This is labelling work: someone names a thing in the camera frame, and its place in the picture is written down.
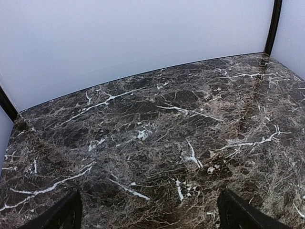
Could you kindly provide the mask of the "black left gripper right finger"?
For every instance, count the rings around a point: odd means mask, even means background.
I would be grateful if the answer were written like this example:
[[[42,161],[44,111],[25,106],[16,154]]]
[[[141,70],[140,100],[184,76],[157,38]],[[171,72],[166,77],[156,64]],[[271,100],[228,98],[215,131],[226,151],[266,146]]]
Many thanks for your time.
[[[221,191],[217,206],[223,229],[289,229],[290,227],[260,212],[230,189]]]

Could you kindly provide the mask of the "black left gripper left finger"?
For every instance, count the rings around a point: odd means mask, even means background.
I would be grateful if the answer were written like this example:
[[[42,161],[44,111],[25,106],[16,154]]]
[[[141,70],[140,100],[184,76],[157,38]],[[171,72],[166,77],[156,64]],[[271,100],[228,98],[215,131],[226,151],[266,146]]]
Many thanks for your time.
[[[44,213],[19,229],[80,229],[82,200],[78,190],[69,192]]]

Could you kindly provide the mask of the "left black frame post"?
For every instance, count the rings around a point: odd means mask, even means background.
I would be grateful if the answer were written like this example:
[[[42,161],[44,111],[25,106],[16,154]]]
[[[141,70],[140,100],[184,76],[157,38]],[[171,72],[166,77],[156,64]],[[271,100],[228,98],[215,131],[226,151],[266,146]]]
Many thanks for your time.
[[[0,86],[0,106],[6,113],[6,115],[9,117],[9,119],[14,123],[17,116],[18,112],[6,93],[4,92],[2,86]]]

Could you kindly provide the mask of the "black frame post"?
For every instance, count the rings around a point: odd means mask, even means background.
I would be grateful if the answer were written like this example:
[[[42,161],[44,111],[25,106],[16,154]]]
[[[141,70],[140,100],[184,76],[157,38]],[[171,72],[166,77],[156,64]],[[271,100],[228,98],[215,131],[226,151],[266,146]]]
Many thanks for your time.
[[[274,41],[276,38],[276,32],[277,32],[279,19],[280,19],[280,15],[281,15],[282,4],[283,4],[282,0],[274,0],[270,27],[269,27],[268,36],[266,39],[265,48],[264,48],[264,53],[266,53],[269,56],[272,53]]]
[[[18,112],[6,93],[4,92],[2,86],[0,86],[0,106],[6,113],[6,115],[9,117],[9,119],[14,123],[17,116]]]

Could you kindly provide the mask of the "right black frame post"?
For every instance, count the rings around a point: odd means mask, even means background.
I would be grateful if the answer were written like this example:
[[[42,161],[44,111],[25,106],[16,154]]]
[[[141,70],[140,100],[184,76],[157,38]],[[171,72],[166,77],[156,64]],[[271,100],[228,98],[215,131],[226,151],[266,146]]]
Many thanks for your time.
[[[282,4],[283,4],[282,0],[274,0],[270,27],[269,27],[268,36],[266,39],[265,48],[264,48],[264,53],[266,53],[269,56],[272,53],[274,41],[276,38],[276,32],[277,32],[279,19],[280,19],[280,15],[281,15]]]

